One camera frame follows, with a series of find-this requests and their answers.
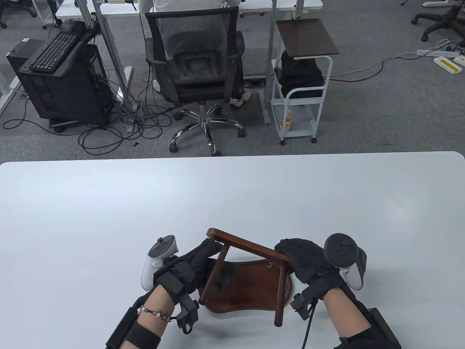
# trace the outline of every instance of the white vr controller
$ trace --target white vr controller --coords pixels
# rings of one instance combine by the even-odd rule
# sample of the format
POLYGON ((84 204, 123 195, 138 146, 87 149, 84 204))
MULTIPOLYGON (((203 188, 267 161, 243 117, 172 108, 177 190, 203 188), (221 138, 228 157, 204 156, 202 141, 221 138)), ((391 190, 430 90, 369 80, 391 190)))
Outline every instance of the white vr controller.
POLYGON ((153 274, 163 267, 167 258, 174 256, 175 253, 178 253, 178 247, 174 235, 159 238, 157 243, 148 251, 140 278, 140 283, 145 291, 150 291, 153 288, 153 274))
POLYGON ((350 288, 358 291, 363 287, 366 270, 366 253, 346 234, 333 234, 325 242, 325 257, 339 268, 350 288))

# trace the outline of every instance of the black glove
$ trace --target black glove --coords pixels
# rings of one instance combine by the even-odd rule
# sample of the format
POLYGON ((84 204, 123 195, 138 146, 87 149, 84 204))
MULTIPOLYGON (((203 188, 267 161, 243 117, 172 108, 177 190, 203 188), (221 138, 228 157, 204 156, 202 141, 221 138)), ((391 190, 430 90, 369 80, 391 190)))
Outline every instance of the black glove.
MULTIPOLYGON (((177 303, 181 295, 189 295, 205 285, 216 262, 210 257, 221 251, 222 247, 223 245, 219 242, 207 238, 184 256, 169 258, 165 261, 165 266, 153 274, 153 284, 156 287, 159 284, 157 279, 164 273, 170 273, 178 279, 183 285, 182 291, 178 295, 174 295, 167 290, 174 302, 177 303)), ((213 292, 218 291, 221 285, 228 284, 234 272, 235 266, 232 263, 224 262, 215 281, 213 292)))
POLYGON ((346 285, 339 269, 328 262, 324 250, 312 241, 283 239, 274 249, 291 259, 290 274, 294 272, 302 283, 318 285, 318 298, 323 299, 329 290, 346 285))

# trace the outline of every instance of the chrome chair base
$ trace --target chrome chair base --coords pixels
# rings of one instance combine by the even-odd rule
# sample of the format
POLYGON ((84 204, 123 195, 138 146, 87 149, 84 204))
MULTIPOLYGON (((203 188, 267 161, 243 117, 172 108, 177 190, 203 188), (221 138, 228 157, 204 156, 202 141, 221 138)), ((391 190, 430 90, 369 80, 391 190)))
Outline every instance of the chrome chair base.
POLYGON ((199 103, 200 105, 200 115, 191 112, 190 110, 183 109, 177 112, 178 117, 175 119, 180 120, 182 116, 191 116, 196 119, 196 122, 185 126, 181 130, 179 130, 171 139, 169 150, 172 153, 176 153, 179 150, 179 147, 176 144, 176 141, 180 136, 184 133, 193 130, 194 128, 200 126, 205 133, 206 141, 208 147, 210 148, 210 153, 212 156, 221 156, 221 153, 216 150, 215 142, 212 137, 212 133, 210 131, 211 124, 224 124, 229 126, 234 126, 238 129, 237 136, 239 138, 244 138, 246 136, 246 131, 244 127, 239 124, 237 121, 232 119, 225 119, 225 118, 215 118, 212 117, 213 115, 220 115, 221 114, 221 106, 219 104, 213 105, 208 111, 206 109, 205 103, 199 103))

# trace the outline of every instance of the black keyboard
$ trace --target black keyboard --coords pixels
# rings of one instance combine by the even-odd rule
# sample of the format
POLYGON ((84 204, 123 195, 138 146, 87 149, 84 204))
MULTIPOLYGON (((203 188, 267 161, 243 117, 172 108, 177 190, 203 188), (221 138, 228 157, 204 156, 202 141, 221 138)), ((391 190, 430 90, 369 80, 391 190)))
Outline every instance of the black keyboard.
POLYGON ((77 41, 78 37, 74 34, 57 33, 29 64, 29 69, 41 73, 53 73, 68 56, 77 41))

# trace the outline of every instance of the sneaker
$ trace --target sneaker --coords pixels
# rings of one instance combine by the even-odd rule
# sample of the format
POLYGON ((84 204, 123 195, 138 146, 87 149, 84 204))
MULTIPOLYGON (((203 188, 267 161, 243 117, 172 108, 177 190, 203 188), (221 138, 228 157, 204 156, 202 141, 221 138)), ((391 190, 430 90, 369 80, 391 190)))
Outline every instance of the sneaker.
POLYGON ((160 84, 158 83, 158 81, 156 79, 153 79, 153 89, 158 93, 160 93, 160 91, 161 91, 160 90, 160 84))
POLYGON ((240 108, 245 102, 247 102, 250 99, 250 95, 251 95, 250 89, 244 88, 241 98, 239 100, 235 98, 231 98, 229 100, 229 105, 231 106, 231 108, 234 108, 234 109, 240 108))

